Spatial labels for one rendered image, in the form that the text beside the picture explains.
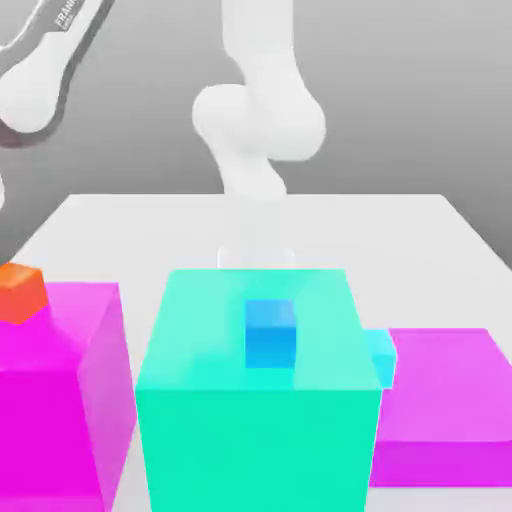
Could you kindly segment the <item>small blue cube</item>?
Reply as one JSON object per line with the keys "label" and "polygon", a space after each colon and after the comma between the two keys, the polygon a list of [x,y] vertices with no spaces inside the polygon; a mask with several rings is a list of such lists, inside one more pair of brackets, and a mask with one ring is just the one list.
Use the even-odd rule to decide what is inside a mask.
{"label": "small blue cube", "polygon": [[296,346],[297,321],[291,300],[258,299],[245,303],[247,368],[293,368]]}

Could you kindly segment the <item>small cyan cube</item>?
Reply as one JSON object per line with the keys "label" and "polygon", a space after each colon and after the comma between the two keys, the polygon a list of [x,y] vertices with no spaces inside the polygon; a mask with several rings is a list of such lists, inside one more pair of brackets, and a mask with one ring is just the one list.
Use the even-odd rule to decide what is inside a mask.
{"label": "small cyan cube", "polygon": [[365,329],[364,338],[370,355],[384,389],[391,389],[394,382],[397,352],[387,329]]}

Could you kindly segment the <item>small orange cube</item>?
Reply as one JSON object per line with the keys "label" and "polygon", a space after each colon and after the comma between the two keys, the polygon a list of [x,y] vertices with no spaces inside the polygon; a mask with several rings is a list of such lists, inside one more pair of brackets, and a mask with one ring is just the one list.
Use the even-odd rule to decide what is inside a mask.
{"label": "small orange cube", "polygon": [[0,266],[0,322],[20,325],[47,305],[39,268],[13,262]]}

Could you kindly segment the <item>large teal box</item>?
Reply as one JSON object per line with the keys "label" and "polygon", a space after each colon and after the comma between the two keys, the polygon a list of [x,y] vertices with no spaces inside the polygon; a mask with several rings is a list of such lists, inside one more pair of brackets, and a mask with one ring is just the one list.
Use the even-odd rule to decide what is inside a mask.
{"label": "large teal box", "polygon": [[[293,367],[246,364],[250,301],[289,301]],[[136,403],[151,512],[364,512],[382,397],[340,269],[173,271]]]}

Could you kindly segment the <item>large flat magenta box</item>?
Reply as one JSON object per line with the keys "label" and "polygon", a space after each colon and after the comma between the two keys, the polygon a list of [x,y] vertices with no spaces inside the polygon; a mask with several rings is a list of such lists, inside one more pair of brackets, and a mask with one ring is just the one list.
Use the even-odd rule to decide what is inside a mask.
{"label": "large flat magenta box", "polygon": [[483,328],[391,328],[374,488],[512,488],[512,363]]}

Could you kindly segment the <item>large tall magenta box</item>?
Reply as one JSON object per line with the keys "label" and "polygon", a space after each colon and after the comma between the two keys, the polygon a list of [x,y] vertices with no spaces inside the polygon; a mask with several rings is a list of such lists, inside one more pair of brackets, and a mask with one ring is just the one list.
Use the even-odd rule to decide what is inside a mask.
{"label": "large tall magenta box", "polygon": [[112,512],[137,419],[119,287],[0,321],[0,512]]}

